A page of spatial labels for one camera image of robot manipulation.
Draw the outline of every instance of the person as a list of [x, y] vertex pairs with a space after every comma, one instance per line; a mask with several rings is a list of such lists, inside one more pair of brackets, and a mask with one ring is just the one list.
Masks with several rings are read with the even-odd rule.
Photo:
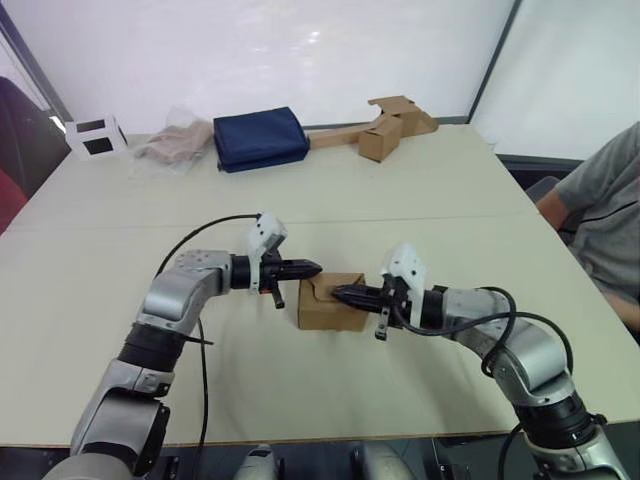
[[618, 134], [536, 206], [558, 231], [582, 218], [568, 244], [638, 340], [640, 333], [640, 122]]

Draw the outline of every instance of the black wire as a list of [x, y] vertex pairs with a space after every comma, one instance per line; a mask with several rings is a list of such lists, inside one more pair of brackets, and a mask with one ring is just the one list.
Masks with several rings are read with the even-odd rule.
[[498, 457], [498, 480], [504, 480], [504, 467], [507, 462], [507, 453], [509, 453], [509, 447], [513, 443], [513, 440], [516, 438], [516, 435], [522, 428], [522, 425], [518, 423], [513, 430], [509, 432], [507, 438], [504, 439], [502, 443], [502, 447], [500, 448], [500, 456]]
[[191, 240], [193, 237], [198, 235], [200, 232], [202, 232], [203, 230], [206, 230], [209, 227], [213, 227], [214, 225], [222, 223], [222, 222], [228, 222], [229, 220], [240, 220], [240, 219], [243, 219], [243, 218], [257, 219], [257, 218], [260, 218], [260, 215], [256, 213], [256, 214], [252, 214], [252, 215], [251, 214], [249, 214], [249, 215], [231, 215], [230, 217], [218, 218], [217, 220], [214, 220], [214, 221], [209, 222], [209, 223], [205, 223], [204, 225], [201, 225], [200, 227], [196, 228], [195, 230], [192, 230], [191, 232], [189, 232], [189, 234], [186, 237], [184, 237], [182, 240], [180, 240], [178, 243], [176, 243], [176, 245], [171, 249], [171, 251], [169, 253], [167, 253], [167, 255], [164, 257], [164, 259], [162, 260], [162, 263], [158, 267], [158, 271], [156, 272], [156, 277], [162, 273], [162, 271], [167, 266], [167, 263], [169, 263], [169, 260], [171, 260], [171, 257], [173, 257], [173, 255], [180, 249], [180, 247], [182, 247], [182, 245], [187, 243], [189, 240]]
[[[402, 313], [402, 307], [400, 305], [394, 305], [393, 307], [391, 307], [391, 314], [397, 321], [399, 321], [402, 324], [404, 328], [409, 330], [411, 333], [415, 333], [417, 335], [422, 335], [425, 337], [442, 337], [444, 335], [451, 335], [453, 333], [462, 332], [464, 330], [473, 328], [477, 325], [488, 323], [492, 320], [497, 320], [498, 318], [507, 318], [509, 317], [510, 313], [511, 312], [493, 313], [485, 317], [480, 317], [475, 320], [471, 320], [470, 322], [467, 322], [463, 325], [458, 325], [450, 328], [441, 328], [437, 330], [435, 329], [431, 330], [426, 328], [418, 328], [411, 325], [404, 318], [404, 315]], [[548, 325], [549, 327], [551, 327], [553, 331], [556, 332], [556, 334], [558, 334], [558, 336], [560, 337], [560, 340], [562, 341], [562, 345], [564, 346], [565, 354], [567, 356], [567, 369], [569, 370], [569, 373], [573, 373], [573, 350], [571, 348], [571, 344], [569, 343], [569, 339], [567, 338], [565, 333], [560, 329], [560, 327], [558, 327], [555, 323], [553, 323], [548, 318], [545, 318], [542, 315], [537, 315], [535, 313], [516, 312], [516, 317], [523, 317], [523, 318], [530, 318], [532, 320], [538, 320], [539, 322], [542, 322]]]
[[[180, 240], [169, 251], [169, 253], [167, 253], [167, 255], [162, 259], [162, 263], [160, 263], [160, 266], [158, 267], [158, 270], [156, 271], [155, 276], [157, 277], [164, 271], [165, 267], [169, 263], [169, 260], [171, 260], [171, 257], [175, 255], [175, 253], [180, 249], [180, 247], [182, 247], [185, 243], [187, 243], [189, 240], [191, 240], [193, 237], [198, 235], [203, 230], [213, 227], [214, 225], [217, 225], [219, 223], [228, 222], [230, 220], [240, 220], [245, 218], [258, 219], [260, 218], [260, 214], [256, 213], [256, 214], [249, 214], [249, 215], [231, 215], [229, 217], [218, 218], [217, 220], [213, 220], [212, 222], [205, 223], [204, 225], [201, 225], [195, 230], [192, 230], [191, 232], [189, 232], [188, 235], [186, 235], [182, 240]], [[198, 441], [198, 446], [196, 447], [196, 454], [195, 454], [195, 457], [193, 460], [193, 466], [191, 469], [192, 474], [196, 480], [200, 477], [200, 458], [202, 456], [202, 449], [204, 448], [204, 439], [207, 435], [207, 426], [209, 424], [209, 381], [207, 379], [207, 360], [206, 360], [206, 354], [205, 354], [205, 348], [204, 348], [206, 345], [206, 342], [204, 339], [204, 328], [202, 326], [202, 320], [200, 319], [200, 317], [198, 317], [198, 330], [200, 333], [200, 339], [199, 339], [200, 340], [200, 363], [202, 364], [202, 393], [203, 393], [204, 411], [202, 414], [202, 429], [200, 430], [200, 440]]]
[[202, 401], [204, 411], [202, 413], [202, 429], [200, 430], [200, 440], [196, 447], [196, 455], [193, 459], [192, 473], [197, 480], [200, 478], [200, 458], [204, 448], [204, 437], [207, 435], [207, 425], [209, 424], [209, 380], [207, 379], [207, 361], [204, 351], [204, 328], [202, 320], [198, 317], [198, 331], [200, 332], [200, 362], [202, 364]]
[[500, 338], [495, 343], [493, 348], [487, 352], [487, 354], [482, 359], [482, 363], [480, 364], [480, 369], [482, 373], [484, 373], [487, 377], [493, 378], [493, 363], [495, 361], [495, 357], [500, 352], [500, 349], [504, 347], [507, 343], [507, 339], [511, 332], [513, 331], [513, 327], [516, 324], [516, 301], [513, 299], [511, 294], [506, 290], [498, 287], [482, 287], [483, 290], [489, 290], [491, 292], [497, 292], [507, 299], [509, 303], [509, 320], [507, 321], [507, 326], [500, 335]]

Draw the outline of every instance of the plastic bag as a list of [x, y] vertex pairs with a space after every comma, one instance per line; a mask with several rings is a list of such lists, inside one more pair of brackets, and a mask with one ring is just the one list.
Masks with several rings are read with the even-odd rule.
[[185, 174], [211, 144], [213, 126], [188, 110], [172, 108], [167, 126], [134, 151], [134, 176]]

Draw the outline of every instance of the brown cardboard piece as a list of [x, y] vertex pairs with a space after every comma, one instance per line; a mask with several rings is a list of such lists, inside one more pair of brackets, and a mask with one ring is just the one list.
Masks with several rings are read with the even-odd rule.
[[361, 332], [367, 312], [336, 300], [331, 292], [338, 285], [364, 284], [362, 273], [321, 273], [300, 281], [298, 328], [301, 330], [348, 330]]
[[404, 122], [397, 117], [389, 116], [380, 125], [360, 134], [358, 153], [382, 162], [400, 144]]
[[402, 120], [402, 136], [411, 137], [435, 132], [438, 122], [404, 95], [369, 100], [369, 105], [378, 105], [382, 114], [393, 115]]
[[309, 148], [311, 150], [315, 150], [318, 148], [337, 147], [338, 145], [356, 143], [362, 132], [375, 128], [385, 118], [386, 116], [380, 115], [373, 122], [362, 125], [334, 128], [333, 130], [324, 130], [321, 132], [311, 132], [309, 134]]
[[309, 148], [335, 147], [356, 143], [360, 140], [362, 132], [376, 128], [387, 117], [393, 116], [402, 120], [402, 136], [410, 137], [423, 133], [435, 132], [438, 122], [422, 111], [416, 104], [403, 95], [395, 97], [382, 97], [369, 100], [369, 105], [378, 105], [382, 113], [373, 122], [353, 127], [336, 128], [321, 132], [309, 133]]

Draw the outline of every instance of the white wall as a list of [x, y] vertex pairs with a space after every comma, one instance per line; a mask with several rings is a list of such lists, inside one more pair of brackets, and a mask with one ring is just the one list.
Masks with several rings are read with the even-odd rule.
[[472, 124], [495, 151], [588, 158], [640, 119], [640, 1], [524, 0]]
[[4, 0], [76, 119], [159, 129], [289, 105], [303, 124], [370, 120], [405, 94], [466, 115], [512, 0]]

